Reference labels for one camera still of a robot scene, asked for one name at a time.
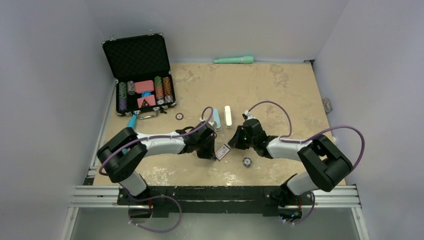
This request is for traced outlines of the red white card box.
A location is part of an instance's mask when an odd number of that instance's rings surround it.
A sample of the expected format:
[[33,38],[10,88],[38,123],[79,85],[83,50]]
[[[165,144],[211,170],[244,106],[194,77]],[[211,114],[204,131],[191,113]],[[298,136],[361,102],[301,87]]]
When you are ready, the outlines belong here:
[[216,152],[215,157],[217,160],[221,161],[231,150],[231,147],[228,144],[222,145]]

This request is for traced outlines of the light blue stapler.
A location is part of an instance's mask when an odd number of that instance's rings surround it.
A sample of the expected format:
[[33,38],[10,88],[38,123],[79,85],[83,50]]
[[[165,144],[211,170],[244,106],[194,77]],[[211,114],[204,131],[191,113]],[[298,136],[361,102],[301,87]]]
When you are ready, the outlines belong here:
[[218,132],[222,129],[222,125],[221,125],[219,111],[217,108],[213,109],[212,116],[213,116],[213,122],[214,122],[214,129]]

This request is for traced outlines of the white stapler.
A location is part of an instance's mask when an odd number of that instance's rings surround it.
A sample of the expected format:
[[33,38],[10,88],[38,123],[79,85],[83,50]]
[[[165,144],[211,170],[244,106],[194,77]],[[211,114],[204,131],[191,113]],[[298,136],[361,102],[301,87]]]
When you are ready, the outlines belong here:
[[225,121],[225,127],[227,129],[231,129],[233,125],[233,121],[232,121],[231,107],[229,105],[226,105],[224,107],[224,121]]

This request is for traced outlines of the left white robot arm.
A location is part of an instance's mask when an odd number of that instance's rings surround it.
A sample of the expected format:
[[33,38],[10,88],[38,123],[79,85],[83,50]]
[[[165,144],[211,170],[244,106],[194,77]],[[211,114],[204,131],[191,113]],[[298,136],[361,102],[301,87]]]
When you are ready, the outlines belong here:
[[142,159],[163,154],[190,154],[199,159],[216,160],[214,128],[206,121],[196,127],[186,127],[164,134],[137,133],[126,127],[104,144],[96,153],[99,172],[118,183],[138,205],[149,199],[149,186],[136,171]]

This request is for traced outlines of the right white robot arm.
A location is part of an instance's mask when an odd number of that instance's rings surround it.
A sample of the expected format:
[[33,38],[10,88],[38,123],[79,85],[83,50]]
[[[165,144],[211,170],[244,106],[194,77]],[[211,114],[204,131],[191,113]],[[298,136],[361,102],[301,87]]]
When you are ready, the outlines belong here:
[[305,172],[291,176],[280,186],[279,197],[288,204],[306,192],[332,191],[354,169],[352,162],[325,135],[319,134],[304,141],[284,140],[277,135],[268,135],[254,118],[237,127],[228,145],[240,150],[252,148],[259,156],[268,159],[301,162]]

